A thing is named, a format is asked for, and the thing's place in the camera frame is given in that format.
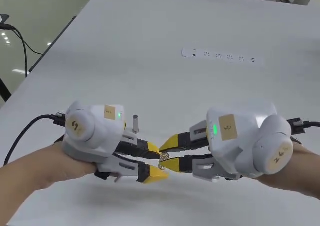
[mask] handwritten number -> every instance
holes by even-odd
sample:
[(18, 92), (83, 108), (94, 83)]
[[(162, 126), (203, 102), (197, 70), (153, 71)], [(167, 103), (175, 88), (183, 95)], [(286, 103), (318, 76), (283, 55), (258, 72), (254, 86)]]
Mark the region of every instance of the handwritten number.
[(79, 124), (77, 124), (76, 121), (73, 121), (71, 125), (74, 127), (74, 131), (77, 131)]

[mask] white device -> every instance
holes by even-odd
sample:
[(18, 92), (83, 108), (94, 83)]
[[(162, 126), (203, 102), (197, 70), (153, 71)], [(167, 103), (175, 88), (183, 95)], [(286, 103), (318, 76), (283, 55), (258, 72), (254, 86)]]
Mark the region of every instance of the white device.
[(292, 157), (291, 126), (276, 112), (230, 114), (211, 108), (206, 120), (210, 151), (229, 174), (276, 174)]
[(73, 103), (65, 114), (65, 142), (90, 155), (108, 158), (125, 131), (125, 109), (121, 105), (84, 107)]
[(291, 131), (275, 106), (264, 100), (238, 103), (232, 108), (212, 107), (206, 120), (189, 132), (175, 134), (160, 148), (161, 153), (170, 153), (209, 145), (211, 154), (169, 158), (160, 166), (208, 181), (276, 174), (293, 155)]

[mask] human hand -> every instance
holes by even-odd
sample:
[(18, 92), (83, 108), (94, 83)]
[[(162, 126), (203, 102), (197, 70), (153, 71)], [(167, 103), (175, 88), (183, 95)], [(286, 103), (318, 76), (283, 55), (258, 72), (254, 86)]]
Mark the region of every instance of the human hand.
[(313, 160), (314, 157), (318, 156), (307, 150), (301, 144), (293, 142), (293, 155), (287, 166), (276, 174), (265, 174), (255, 178), (255, 180), (275, 189), (303, 193), (304, 180), (302, 179), (310, 172), (306, 167), (308, 167), (308, 162)]
[(56, 182), (82, 178), (96, 171), (93, 163), (77, 161), (62, 151), (62, 143), (57, 142), (49, 147), (35, 151), (17, 160), (30, 169), (36, 189), (46, 189)]

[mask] black cable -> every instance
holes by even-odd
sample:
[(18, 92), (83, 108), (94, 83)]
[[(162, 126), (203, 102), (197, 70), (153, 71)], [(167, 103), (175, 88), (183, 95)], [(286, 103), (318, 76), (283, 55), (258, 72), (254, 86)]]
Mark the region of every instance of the black cable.
[(303, 128), (308, 129), (311, 127), (318, 127), (320, 128), (320, 122), (309, 122), (309, 121), (304, 121), (303, 122)]
[(20, 33), (20, 31), (18, 29), (13, 27), (12, 31), (16, 31), (19, 34), (20, 39), (22, 41), (22, 46), (23, 46), (23, 51), (24, 51), (25, 77), (27, 78), (28, 77), (28, 56), (27, 56), (26, 43), (25, 43), (24, 37), (22, 37), (22, 34)]
[[(12, 32), (14, 32), (15, 33), (15, 35), (19, 38), (19, 39), (21, 39), (21, 37), (19, 36), (19, 34), (17, 34), (15, 31), (13, 31), (12, 30)], [(42, 53), (40, 53), (40, 52), (37, 52), (37, 51), (34, 51), (30, 46), (29, 46), (29, 44), (26, 42), (26, 41), (24, 41), (24, 43), (25, 43), (25, 45), (32, 51), (32, 52), (34, 52), (35, 54), (37, 54), (37, 55), (43, 55)]]
[(21, 140), (21, 138), (25, 135), (25, 133), (31, 128), (32, 125), (34, 125), (36, 122), (38, 122), (39, 120), (42, 119), (51, 119), (51, 120), (55, 120), (57, 117), (55, 115), (51, 115), (51, 114), (46, 114), (46, 115), (42, 115), (39, 117), (36, 117), (34, 120), (32, 120), (25, 128), (24, 130), (19, 134), (19, 136), (16, 138), (16, 140), (14, 141), (12, 147), (10, 148), (9, 153), (7, 154), (7, 156), (5, 157), (4, 160), (4, 164), (3, 166), (6, 166), (9, 163), (9, 160), (14, 152), (14, 150), (16, 149), (19, 141)]

